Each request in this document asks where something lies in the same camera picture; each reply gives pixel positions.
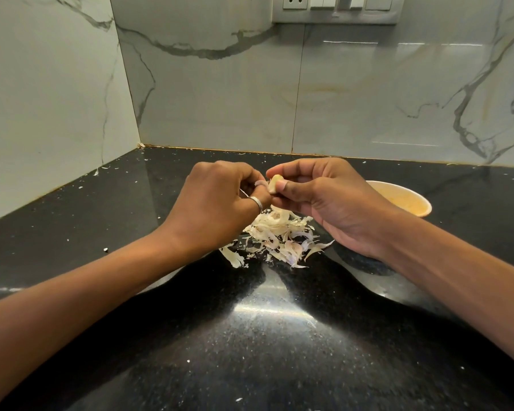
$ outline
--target silver ring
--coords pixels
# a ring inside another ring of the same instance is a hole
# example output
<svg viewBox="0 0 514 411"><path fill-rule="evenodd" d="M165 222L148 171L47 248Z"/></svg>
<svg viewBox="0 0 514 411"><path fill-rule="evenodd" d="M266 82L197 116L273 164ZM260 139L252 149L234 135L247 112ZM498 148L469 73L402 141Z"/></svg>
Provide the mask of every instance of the silver ring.
<svg viewBox="0 0 514 411"><path fill-rule="evenodd" d="M249 197L251 200L253 200L257 205L259 205L259 209L260 211L262 212L262 203L259 199L257 199L255 196L250 196Z"/></svg>

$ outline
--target person's left hand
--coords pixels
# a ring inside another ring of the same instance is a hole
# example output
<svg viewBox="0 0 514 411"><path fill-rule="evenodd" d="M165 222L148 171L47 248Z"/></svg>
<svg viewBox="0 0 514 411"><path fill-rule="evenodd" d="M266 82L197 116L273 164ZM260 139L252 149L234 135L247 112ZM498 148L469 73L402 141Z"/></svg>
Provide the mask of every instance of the person's left hand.
<svg viewBox="0 0 514 411"><path fill-rule="evenodd" d="M255 196L263 209L271 196L265 186L253 185L263 175L247 163L197 163L165 222L151 236L156 241L178 243L197 259L238 237L260 213L256 202L240 198L240 188Z"/></svg>

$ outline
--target grout line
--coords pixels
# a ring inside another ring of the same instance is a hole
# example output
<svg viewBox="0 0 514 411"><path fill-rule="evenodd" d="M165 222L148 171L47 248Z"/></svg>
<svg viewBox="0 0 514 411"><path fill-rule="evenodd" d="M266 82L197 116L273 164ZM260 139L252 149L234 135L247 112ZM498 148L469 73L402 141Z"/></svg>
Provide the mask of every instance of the grout line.
<svg viewBox="0 0 514 411"><path fill-rule="evenodd" d="M299 64L299 82L297 83L297 99L295 100L295 117L293 117L292 153L293 153L293 144L295 143L295 123L297 122L297 106L299 105L299 89L301 89L302 52L305 49L305 35L306 35L306 25L304 25L304 28L302 30L301 63Z"/></svg>
<svg viewBox="0 0 514 411"><path fill-rule="evenodd" d="M199 148L199 147L176 147L176 146L155 146L152 144L145 144L148 148L170 148L171 150L198 150L198 151L221 151L226 153L251 153L251 154L272 154L273 156L300 156L300 157L340 157L349 158L351 160L384 160L387 162L408 162L408 163L432 163L432 164L445 164L445 165L461 165L461 166L473 166L473 167L492 167L492 168L506 168L514 169L514 165L491 165L491 164L480 164L480 163L465 163L465 162L448 162L440 160L402 160L393 158L377 158L377 157L352 157L352 156L335 156L333 154L309 154L309 153L281 153L272 151L251 151L251 150L225 150L223 148Z"/></svg>

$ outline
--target fingernail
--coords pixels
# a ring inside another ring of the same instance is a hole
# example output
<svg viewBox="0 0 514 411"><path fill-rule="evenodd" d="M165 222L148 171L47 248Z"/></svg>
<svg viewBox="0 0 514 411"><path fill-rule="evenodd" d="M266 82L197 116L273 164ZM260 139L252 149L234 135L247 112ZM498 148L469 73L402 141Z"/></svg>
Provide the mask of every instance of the fingernail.
<svg viewBox="0 0 514 411"><path fill-rule="evenodd" d="M286 187L288 181L284 179L280 179L276 182L276 191L281 192Z"/></svg>

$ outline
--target marble wall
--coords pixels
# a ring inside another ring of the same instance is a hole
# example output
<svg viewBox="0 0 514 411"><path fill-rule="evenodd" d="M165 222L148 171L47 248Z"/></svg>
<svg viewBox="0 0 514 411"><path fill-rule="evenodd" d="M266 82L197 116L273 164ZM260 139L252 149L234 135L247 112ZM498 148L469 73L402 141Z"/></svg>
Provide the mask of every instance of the marble wall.
<svg viewBox="0 0 514 411"><path fill-rule="evenodd" d="M146 144L514 165L514 0L271 26L271 0L111 0Z"/></svg>
<svg viewBox="0 0 514 411"><path fill-rule="evenodd" d="M138 142L110 0L0 0L0 216Z"/></svg>

